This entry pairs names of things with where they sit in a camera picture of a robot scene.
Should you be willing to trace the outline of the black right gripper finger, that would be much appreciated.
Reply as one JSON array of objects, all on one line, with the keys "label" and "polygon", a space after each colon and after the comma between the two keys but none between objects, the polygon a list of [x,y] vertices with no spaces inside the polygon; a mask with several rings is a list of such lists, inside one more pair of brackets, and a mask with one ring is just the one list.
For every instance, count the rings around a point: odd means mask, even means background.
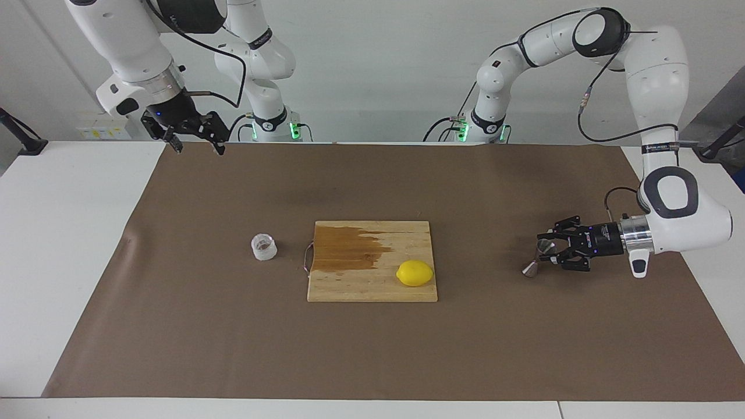
[{"label": "black right gripper finger", "polygon": [[216,154],[224,155],[225,143],[229,141],[229,128],[215,111],[186,120],[186,133],[208,141]]},{"label": "black right gripper finger", "polygon": [[181,143],[176,135],[175,127],[168,126],[164,128],[152,116],[142,116],[141,124],[152,140],[164,141],[170,145],[177,154],[180,154],[183,151],[183,143]]}]

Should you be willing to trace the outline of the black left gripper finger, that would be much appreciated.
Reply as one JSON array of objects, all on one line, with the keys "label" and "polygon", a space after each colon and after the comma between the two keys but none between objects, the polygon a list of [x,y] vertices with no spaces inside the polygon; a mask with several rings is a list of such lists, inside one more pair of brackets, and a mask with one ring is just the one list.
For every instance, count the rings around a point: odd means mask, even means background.
[{"label": "black left gripper finger", "polygon": [[559,220],[546,233],[538,234],[537,247],[551,248],[554,246],[553,240],[564,240],[569,247],[583,248],[586,246],[586,227],[579,216]]},{"label": "black left gripper finger", "polygon": [[550,251],[544,255],[545,262],[551,262],[567,271],[589,272],[589,258],[587,255],[578,254],[575,250],[564,249],[561,251]]}]

